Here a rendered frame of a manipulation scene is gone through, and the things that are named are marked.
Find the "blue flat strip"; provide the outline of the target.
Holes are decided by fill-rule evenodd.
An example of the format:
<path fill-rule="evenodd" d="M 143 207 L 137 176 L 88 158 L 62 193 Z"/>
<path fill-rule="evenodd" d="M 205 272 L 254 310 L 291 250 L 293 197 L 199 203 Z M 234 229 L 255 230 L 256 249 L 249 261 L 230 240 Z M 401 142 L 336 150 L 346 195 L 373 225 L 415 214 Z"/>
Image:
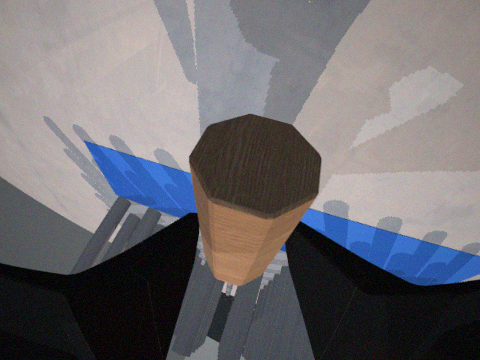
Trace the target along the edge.
<path fill-rule="evenodd" d="M 191 173 L 84 141 L 117 196 L 184 217 L 196 212 Z M 417 285 L 455 284 L 479 275 L 480 256 L 307 209 L 308 227 L 384 271 Z"/>

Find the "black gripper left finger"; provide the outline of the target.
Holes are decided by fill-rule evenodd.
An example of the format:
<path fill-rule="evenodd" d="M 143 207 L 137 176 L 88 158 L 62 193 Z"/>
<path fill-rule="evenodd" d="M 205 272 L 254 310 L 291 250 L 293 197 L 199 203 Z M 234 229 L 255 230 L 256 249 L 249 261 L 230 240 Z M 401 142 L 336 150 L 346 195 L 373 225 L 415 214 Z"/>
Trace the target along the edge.
<path fill-rule="evenodd" d="M 197 236 L 188 213 L 77 275 L 0 263 L 0 329 L 79 360 L 165 360 Z"/>

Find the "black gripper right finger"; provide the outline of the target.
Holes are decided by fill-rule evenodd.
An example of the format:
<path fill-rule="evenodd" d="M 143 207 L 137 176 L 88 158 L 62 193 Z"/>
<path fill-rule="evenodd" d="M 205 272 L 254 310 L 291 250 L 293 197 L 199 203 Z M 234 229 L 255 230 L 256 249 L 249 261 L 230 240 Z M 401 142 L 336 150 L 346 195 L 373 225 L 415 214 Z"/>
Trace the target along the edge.
<path fill-rule="evenodd" d="M 315 360 L 420 360 L 480 319 L 480 280 L 409 283 L 301 220 L 285 248 Z"/>

